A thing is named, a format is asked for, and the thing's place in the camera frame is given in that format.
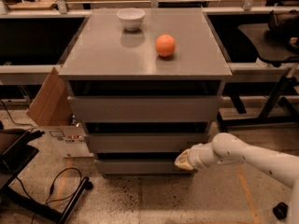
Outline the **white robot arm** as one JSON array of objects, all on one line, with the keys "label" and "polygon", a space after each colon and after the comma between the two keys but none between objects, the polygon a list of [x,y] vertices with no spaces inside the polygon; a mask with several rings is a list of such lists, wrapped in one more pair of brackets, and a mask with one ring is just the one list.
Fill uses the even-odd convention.
[{"label": "white robot arm", "polygon": [[230,133],[218,133],[206,144],[196,144],[175,159],[183,170],[212,165],[246,163],[292,189],[285,224],[299,224],[299,158],[245,143]]}]

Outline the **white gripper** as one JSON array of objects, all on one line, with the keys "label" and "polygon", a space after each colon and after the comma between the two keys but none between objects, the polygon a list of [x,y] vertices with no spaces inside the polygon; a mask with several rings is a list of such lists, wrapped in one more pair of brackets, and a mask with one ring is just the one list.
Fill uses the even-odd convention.
[{"label": "white gripper", "polygon": [[175,159],[175,165],[179,169],[191,171],[207,168],[216,164],[221,157],[217,155],[211,143],[198,144],[192,146],[190,149],[184,150]]}]

